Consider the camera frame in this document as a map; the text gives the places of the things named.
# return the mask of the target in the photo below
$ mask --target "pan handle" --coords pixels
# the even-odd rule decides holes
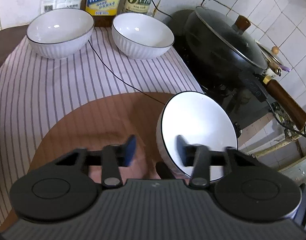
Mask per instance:
[[[284,108],[296,128],[302,130],[306,125],[306,112],[294,101],[284,88],[274,79],[266,76],[263,80],[267,92]]]

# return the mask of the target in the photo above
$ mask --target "striped tablecloth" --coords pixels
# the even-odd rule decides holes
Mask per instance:
[[[173,47],[155,59],[133,60],[117,49],[110,28],[95,28],[90,41],[118,77],[142,91],[201,91]],[[88,43],[52,60],[33,52],[26,37],[20,42],[0,68],[0,225],[11,210],[11,185],[27,173],[51,127],[89,101],[131,92]]]

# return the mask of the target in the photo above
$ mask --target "white bowl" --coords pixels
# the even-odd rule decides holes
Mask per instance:
[[[61,8],[35,18],[26,36],[37,54],[61,59],[81,49],[90,38],[93,27],[94,19],[88,12]]]
[[[116,46],[133,59],[161,56],[174,43],[172,31],[164,23],[145,14],[122,13],[112,22]]]
[[[176,148],[176,137],[182,135],[188,144],[202,144],[213,151],[237,148],[237,137],[226,112],[210,97],[193,91],[173,96],[164,106],[157,122],[157,148],[169,169],[189,178],[193,167],[182,164]],[[223,167],[211,166],[210,180],[223,176]]]

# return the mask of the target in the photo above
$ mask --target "ribbed gray panel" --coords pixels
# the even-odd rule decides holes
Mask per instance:
[[[7,240],[294,240],[306,232],[292,220],[253,224],[219,209],[205,191],[182,180],[129,179],[102,193],[84,214],[58,224],[19,220],[3,233]]]

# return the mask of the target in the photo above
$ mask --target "black cable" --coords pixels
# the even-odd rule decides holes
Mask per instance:
[[[173,19],[173,17],[172,17],[171,15],[169,15],[169,14],[167,14],[167,13],[162,12],[161,10],[159,10],[159,9],[157,8],[157,6],[155,5],[155,2],[154,2],[153,0],[152,0],[152,3],[153,3],[153,5],[154,5],[154,7],[155,7],[156,10],[158,10],[160,13],[163,13],[163,14],[165,14],[165,15],[167,15],[168,17],[171,17],[171,18]]]
[[[290,131],[296,132],[297,134],[299,134],[299,135],[301,135],[301,136],[303,136],[303,137],[306,138],[306,134],[301,133],[300,131],[297,131],[297,130],[291,128],[291,127],[287,127],[285,124],[283,124],[282,122],[280,122],[280,120],[276,117],[276,115],[275,115],[275,113],[274,113],[274,110],[273,110],[273,107],[271,106],[271,104],[269,103],[269,101],[266,100],[266,102],[268,103],[269,107],[271,108],[271,111],[272,111],[272,113],[273,113],[273,116],[274,116],[275,120],[278,122],[279,125],[283,126],[284,128],[286,128],[286,129],[288,129],[288,130],[290,130]]]
[[[121,79],[121,78],[119,78],[117,75],[115,75],[114,72],[113,72],[113,71],[103,62],[103,60],[101,59],[101,57],[99,56],[99,54],[97,54],[96,50],[93,48],[93,46],[92,46],[92,44],[91,44],[90,41],[89,41],[89,43],[90,43],[91,48],[93,49],[93,51],[94,51],[95,54],[97,55],[97,57],[98,57],[98,58],[100,59],[100,61],[102,62],[102,64],[103,64],[103,65],[113,74],[113,76],[115,76],[118,80],[122,81],[124,84],[128,85],[129,87],[131,87],[131,88],[137,90],[138,92],[141,92],[142,94],[148,96],[149,98],[154,99],[155,101],[161,103],[162,105],[165,105],[165,103],[161,102],[160,100],[158,100],[158,99],[156,99],[156,98],[154,98],[154,97],[151,97],[150,95],[148,95],[148,94],[144,93],[143,91],[137,89],[136,87],[134,87],[134,86],[132,86],[132,85],[126,83],[123,79]]]

